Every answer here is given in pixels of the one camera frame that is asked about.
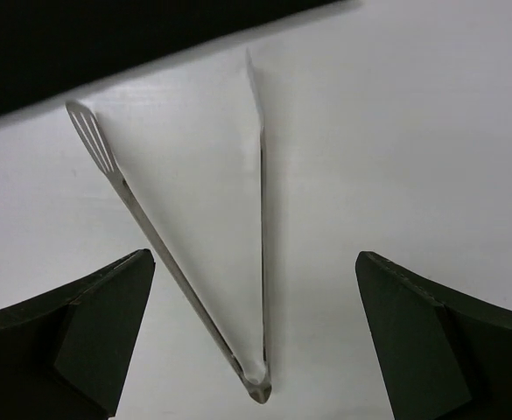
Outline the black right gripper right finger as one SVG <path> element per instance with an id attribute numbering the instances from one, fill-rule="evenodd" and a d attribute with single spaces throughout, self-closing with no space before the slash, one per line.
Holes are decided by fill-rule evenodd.
<path id="1" fill-rule="evenodd" d="M 396 419 L 512 419 L 512 311 L 362 251 L 355 274 Z"/>

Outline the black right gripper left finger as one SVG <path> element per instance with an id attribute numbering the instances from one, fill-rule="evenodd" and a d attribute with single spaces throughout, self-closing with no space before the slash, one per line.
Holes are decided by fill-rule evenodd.
<path id="1" fill-rule="evenodd" d="M 155 262 L 136 250 L 0 310 L 0 419 L 116 415 Z"/>

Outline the stainless steel tongs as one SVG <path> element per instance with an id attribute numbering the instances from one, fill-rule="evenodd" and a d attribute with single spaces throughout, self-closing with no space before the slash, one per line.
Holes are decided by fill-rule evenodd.
<path id="1" fill-rule="evenodd" d="M 145 98 L 66 100 L 95 202 L 153 252 L 249 396 L 271 395 L 264 117 L 249 52 L 191 111 Z"/>

